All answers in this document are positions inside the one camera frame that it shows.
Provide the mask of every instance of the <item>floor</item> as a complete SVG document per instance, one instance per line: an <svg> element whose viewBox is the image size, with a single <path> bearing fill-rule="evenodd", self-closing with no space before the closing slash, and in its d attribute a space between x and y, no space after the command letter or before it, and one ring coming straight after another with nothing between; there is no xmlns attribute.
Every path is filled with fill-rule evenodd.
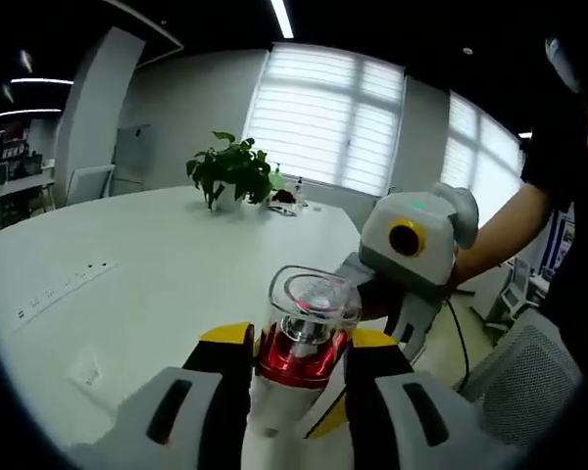
<svg viewBox="0 0 588 470"><path fill-rule="evenodd" d="M493 345L483 332L483 320L468 308L470 296L456 294L451 298L468 352L470 368L489 354ZM444 305L427 334L426 346L414 369L427 372L452 386L465 374L464 354L451 310Z"/></svg>

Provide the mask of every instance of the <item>office chair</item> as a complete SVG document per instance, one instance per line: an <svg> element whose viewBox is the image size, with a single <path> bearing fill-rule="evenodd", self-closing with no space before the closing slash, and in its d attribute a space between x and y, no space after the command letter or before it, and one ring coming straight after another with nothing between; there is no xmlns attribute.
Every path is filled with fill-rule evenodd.
<svg viewBox="0 0 588 470"><path fill-rule="evenodd" d="M529 308L470 372L460 394L481 410L488 432L527 447L553 423L580 378L556 325Z"/></svg>
<svg viewBox="0 0 588 470"><path fill-rule="evenodd" d="M76 169L70 178L66 206L109 197L113 164Z"/></svg>

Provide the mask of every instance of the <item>black cable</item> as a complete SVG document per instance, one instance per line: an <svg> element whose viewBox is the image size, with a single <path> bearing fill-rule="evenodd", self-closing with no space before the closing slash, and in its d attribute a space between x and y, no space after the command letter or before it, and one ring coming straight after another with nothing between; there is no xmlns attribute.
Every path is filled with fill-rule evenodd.
<svg viewBox="0 0 588 470"><path fill-rule="evenodd" d="M462 382L460 383L460 386L458 387L458 393L459 393L462 391L462 389L464 388L464 385L466 385L466 382L468 380L468 375L470 374L470 364L468 363L468 352L466 351L466 343L464 342L464 335L462 334L462 327L460 326L460 321L458 320L458 316L455 314L455 309L451 305L451 301L449 301L448 299L447 299L447 305L451 309L451 313L453 314L453 319L455 320L455 326L458 328L458 335L460 335L460 342L462 343L462 351L464 353L465 373L464 373L464 379L462 379Z"/></svg>

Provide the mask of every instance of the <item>window blind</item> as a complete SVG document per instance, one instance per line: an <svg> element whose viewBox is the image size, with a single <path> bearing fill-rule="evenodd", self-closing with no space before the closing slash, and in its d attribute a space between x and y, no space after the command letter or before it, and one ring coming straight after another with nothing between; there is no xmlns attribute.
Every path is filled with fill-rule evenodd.
<svg viewBox="0 0 588 470"><path fill-rule="evenodd" d="M396 66L346 51L277 44L245 136L284 174L381 195L402 93Z"/></svg>
<svg viewBox="0 0 588 470"><path fill-rule="evenodd" d="M479 206L479 226L518 190L520 171L518 140L472 103L452 94L440 179L472 191Z"/></svg>

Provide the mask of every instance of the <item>person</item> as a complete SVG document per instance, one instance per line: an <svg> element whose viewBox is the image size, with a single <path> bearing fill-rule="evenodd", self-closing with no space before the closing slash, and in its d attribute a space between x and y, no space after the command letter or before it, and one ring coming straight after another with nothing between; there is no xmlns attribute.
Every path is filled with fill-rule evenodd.
<svg viewBox="0 0 588 470"><path fill-rule="evenodd" d="M575 236L540 311L560 329L566 347L588 375L588 106L557 41L547 51L567 85L532 129L518 192L459 251L449 280L454 289L528 245L554 210L573 204Z"/></svg>

